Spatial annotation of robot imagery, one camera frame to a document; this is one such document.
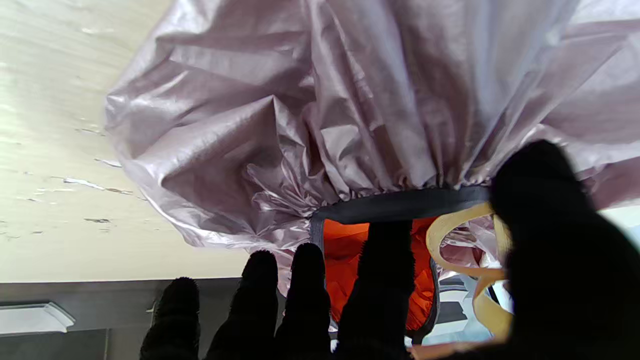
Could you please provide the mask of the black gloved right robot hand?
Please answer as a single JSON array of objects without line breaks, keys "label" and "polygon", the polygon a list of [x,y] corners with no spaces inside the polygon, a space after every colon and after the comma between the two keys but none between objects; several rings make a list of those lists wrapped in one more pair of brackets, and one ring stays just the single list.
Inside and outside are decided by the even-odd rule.
[{"label": "black gloved right robot hand", "polygon": [[[565,153],[546,140],[521,148],[494,177],[490,205],[512,236],[509,335],[436,358],[637,360],[639,252],[599,214]],[[320,248],[305,243],[295,252],[281,325],[275,256],[256,251],[206,359],[411,360],[405,327],[415,283],[412,226],[409,220],[370,224],[335,350]]]}]

